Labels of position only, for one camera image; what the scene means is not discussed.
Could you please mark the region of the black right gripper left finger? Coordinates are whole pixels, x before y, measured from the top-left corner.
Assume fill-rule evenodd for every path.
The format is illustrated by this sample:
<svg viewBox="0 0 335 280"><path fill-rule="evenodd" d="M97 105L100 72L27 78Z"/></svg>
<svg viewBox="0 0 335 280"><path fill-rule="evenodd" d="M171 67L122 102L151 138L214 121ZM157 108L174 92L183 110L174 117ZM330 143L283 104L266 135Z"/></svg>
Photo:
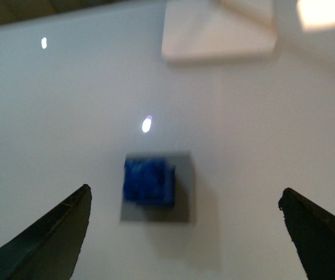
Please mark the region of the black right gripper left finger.
<svg viewBox="0 0 335 280"><path fill-rule="evenodd" d="M0 247L0 279L70 279L89 225L85 184Z"/></svg>

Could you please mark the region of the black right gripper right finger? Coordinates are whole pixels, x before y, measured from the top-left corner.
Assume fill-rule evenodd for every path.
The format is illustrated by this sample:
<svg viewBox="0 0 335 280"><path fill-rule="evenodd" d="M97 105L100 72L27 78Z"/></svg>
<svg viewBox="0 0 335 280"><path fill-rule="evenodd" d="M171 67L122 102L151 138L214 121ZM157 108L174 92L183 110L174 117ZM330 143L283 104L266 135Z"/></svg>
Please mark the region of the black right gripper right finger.
<svg viewBox="0 0 335 280"><path fill-rule="evenodd" d="M292 188L278 202L308 279L335 279L335 216Z"/></svg>

